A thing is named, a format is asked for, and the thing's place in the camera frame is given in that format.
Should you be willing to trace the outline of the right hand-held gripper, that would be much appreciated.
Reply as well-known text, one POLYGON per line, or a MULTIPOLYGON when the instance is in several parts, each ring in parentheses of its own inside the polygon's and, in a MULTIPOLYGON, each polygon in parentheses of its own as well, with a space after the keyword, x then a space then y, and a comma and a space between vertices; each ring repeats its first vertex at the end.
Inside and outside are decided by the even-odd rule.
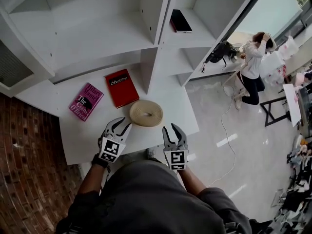
POLYGON ((163 150, 164 155, 170 170, 185 170, 187 167, 187 157, 189 153, 187 136, 176 124, 172 123, 171 126, 178 139, 178 143, 176 146, 176 143, 170 140, 168 131, 166 127, 163 126, 162 135, 164 147, 169 147, 163 150))

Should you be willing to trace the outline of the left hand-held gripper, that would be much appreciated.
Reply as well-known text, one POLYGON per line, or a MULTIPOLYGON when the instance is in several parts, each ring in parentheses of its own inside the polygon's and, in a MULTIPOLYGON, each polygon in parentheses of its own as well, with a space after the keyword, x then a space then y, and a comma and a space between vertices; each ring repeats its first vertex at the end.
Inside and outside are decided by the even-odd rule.
POLYGON ((98 139, 99 154, 98 157, 106 162, 114 163, 126 147, 126 139, 132 128, 132 123, 125 126, 120 134, 115 134, 115 128, 118 127, 125 117, 118 117, 110 121, 98 139))

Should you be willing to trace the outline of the beige woven rope basket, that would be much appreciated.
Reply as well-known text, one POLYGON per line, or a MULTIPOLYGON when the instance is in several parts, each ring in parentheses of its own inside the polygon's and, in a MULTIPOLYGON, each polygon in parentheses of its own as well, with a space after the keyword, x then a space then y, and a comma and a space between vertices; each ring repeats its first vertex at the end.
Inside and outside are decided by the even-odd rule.
POLYGON ((138 100, 131 106, 129 116, 138 126, 156 127, 163 120, 163 110, 153 101, 138 100))

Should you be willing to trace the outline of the white shelving unit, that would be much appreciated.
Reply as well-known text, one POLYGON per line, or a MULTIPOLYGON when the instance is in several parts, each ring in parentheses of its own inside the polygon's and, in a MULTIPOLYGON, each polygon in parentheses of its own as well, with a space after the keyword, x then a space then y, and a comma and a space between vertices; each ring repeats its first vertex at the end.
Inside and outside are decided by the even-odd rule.
POLYGON ((96 69, 139 64, 147 91, 156 76, 185 85, 257 0, 0 0, 59 83, 96 69), (182 12, 191 33, 175 33, 182 12))

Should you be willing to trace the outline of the person's right forearm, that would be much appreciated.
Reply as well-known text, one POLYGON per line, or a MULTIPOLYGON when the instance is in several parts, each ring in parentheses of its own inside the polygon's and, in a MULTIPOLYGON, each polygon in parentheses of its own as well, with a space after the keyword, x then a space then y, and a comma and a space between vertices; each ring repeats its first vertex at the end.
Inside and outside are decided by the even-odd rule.
POLYGON ((200 179, 191 171, 189 167, 185 170, 178 170, 186 191, 194 196, 200 194, 206 189, 206 186, 200 179))

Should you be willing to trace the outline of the person's left forearm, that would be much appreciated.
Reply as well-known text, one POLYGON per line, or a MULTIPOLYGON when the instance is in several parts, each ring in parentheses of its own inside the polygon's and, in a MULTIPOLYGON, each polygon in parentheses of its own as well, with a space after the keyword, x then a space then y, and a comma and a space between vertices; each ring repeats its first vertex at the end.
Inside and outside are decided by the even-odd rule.
POLYGON ((103 176, 107 168, 103 168, 97 164, 92 165, 78 190, 78 195, 89 192, 97 192, 99 194, 102 188, 103 176))

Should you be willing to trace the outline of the white shelf surface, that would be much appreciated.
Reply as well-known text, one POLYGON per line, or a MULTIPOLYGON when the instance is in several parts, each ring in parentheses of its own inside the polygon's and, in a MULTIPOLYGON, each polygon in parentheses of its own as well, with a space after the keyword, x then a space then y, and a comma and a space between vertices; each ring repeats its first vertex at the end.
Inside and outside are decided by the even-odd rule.
POLYGON ((58 84, 45 80, 17 94, 16 98, 59 117, 67 164, 89 162, 98 152, 98 138, 107 123, 117 117, 129 116, 131 106, 117 109, 105 80, 109 73, 122 69, 128 70, 140 99, 153 101, 163 110, 163 120, 159 126, 148 128, 132 125, 123 154, 163 144, 163 126, 167 128, 170 138, 175 140, 171 123, 178 125, 186 135, 199 131, 187 92, 180 86, 177 78, 163 77, 159 81, 160 87, 146 93, 140 67, 136 64, 98 70, 58 84), (101 90, 104 96, 88 119, 81 121, 69 110, 69 105, 87 82, 101 90))

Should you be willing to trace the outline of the person's grey shoe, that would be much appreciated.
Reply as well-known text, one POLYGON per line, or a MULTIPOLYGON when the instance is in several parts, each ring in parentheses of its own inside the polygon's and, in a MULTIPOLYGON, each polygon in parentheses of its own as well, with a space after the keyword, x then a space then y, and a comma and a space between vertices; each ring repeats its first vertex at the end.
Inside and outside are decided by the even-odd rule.
POLYGON ((155 157, 155 152, 152 148, 147 148, 145 149, 145 156, 146 160, 151 160, 155 162, 160 162, 156 157, 155 157))

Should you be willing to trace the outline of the black wristband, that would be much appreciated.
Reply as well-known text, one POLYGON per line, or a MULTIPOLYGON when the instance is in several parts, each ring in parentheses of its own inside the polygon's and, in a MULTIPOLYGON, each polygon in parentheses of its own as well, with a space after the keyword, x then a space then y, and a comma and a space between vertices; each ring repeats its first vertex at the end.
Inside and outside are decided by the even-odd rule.
POLYGON ((91 161, 92 165, 99 165, 103 168, 107 168, 108 167, 108 162, 106 162, 104 159, 99 157, 99 154, 95 154, 95 156, 93 157, 93 160, 91 161))

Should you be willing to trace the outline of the red book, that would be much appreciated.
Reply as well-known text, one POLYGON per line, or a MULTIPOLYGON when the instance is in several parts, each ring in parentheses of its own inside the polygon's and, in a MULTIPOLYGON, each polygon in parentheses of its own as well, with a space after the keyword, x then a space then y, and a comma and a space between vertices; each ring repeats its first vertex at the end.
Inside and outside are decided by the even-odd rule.
POLYGON ((107 75, 105 79, 116 108, 139 100, 139 95, 127 69, 107 75))

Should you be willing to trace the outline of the pink book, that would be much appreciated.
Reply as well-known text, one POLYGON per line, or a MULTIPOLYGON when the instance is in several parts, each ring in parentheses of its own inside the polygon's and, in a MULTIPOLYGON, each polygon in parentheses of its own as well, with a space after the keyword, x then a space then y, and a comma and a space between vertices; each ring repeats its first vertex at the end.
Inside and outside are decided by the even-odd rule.
POLYGON ((86 83, 69 106, 69 110, 80 120, 86 121, 103 97, 103 92, 86 83))

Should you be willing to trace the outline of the white side table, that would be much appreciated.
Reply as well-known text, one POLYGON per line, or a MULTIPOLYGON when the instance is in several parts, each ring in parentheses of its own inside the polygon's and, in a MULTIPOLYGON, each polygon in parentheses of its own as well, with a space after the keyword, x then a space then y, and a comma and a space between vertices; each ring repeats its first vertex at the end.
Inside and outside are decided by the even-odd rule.
POLYGON ((200 68, 197 71, 194 71, 193 74, 190 76, 190 80, 197 79, 197 78, 203 78, 203 77, 213 77, 223 74, 229 74, 237 71, 240 66, 243 64, 244 59, 241 58, 241 53, 239 47, 234 47, 239 51, 238 55, 233 58, 232 60, 229 60, 227 56, 224 57, 227 67, 223 70, 224 62, 223 60, 220 60, 218 63, 211 63, 208 62, 207 64, 204 64, 204 61, 201 63, 200 68))

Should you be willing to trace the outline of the black bag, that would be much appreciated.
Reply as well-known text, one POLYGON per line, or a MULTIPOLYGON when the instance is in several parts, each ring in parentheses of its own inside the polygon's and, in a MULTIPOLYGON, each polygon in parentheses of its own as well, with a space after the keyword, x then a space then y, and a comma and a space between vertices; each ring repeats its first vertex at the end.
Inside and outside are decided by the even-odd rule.
POLYGON ((238 55, 238 53, 239 51, 235 49, 231 43, 224 40, 218 43, 215 49, 208 55, 204 64, 207 64, 208 62, 218 63, 220 60, 223 60, 224 66, 222 69, 224 70, 227 67, 224 57, 227 56, 229 60, 232 60, 238 55))

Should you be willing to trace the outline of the dark slim book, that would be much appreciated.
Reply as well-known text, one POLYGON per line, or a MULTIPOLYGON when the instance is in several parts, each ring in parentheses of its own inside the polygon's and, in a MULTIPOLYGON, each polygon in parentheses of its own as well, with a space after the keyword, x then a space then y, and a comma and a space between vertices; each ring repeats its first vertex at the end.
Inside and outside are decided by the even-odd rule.
POLYGON ((191 33, 192 29, 182 12, 174 9, 170 18, 170 24, 175 33, 191 33))

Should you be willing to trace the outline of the white arched ribbed-glass cabinet door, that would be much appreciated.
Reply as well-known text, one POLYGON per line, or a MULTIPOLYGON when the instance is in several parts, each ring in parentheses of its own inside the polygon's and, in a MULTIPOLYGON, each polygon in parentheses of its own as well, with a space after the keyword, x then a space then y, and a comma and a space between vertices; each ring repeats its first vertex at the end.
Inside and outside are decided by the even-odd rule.
POLYGON ((14 97, 53 76, 8 14, 0 11, 0 93, 14 97))

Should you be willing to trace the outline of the white board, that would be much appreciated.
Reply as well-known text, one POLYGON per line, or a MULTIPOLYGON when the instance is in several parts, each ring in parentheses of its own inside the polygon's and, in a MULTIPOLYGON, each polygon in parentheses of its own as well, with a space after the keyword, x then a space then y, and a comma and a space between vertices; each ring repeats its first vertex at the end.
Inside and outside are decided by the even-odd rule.
POLYGON ((283 84, 283 90, 288 103, 292 126, 295 127, 301 120, 301 112, 297 93, 293 84, 283 84))

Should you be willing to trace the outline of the white plastic bags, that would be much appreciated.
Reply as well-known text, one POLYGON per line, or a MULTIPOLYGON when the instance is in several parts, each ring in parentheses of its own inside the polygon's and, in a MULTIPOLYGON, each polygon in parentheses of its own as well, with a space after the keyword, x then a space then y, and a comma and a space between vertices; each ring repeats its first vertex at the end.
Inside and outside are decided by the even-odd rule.
POLYGON ((299 51, 292 36, 278 50, 266 54, 260 65, 260 76, 269 85, 282 84, 286 77, 286 61, 299 51))

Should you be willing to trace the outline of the pile of assorted floor items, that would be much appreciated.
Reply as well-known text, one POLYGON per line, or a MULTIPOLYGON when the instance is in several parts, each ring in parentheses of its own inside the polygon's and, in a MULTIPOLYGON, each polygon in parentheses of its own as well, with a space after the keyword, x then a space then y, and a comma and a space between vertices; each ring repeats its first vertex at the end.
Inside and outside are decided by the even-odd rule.
POLYGON ((287 154, 289 186, 274 195, 273 234, 312 234, 312 142, 299 134, 287 154))

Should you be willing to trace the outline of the frosted glass panel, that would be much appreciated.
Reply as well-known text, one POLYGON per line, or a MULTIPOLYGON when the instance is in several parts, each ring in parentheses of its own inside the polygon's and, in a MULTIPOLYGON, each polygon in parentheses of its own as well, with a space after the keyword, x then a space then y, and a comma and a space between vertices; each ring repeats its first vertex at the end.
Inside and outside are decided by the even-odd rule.
POLYGON ((228 41, 243 45, 260 31, 275 37, 301 12, 297 0, 258 0, 228 41))

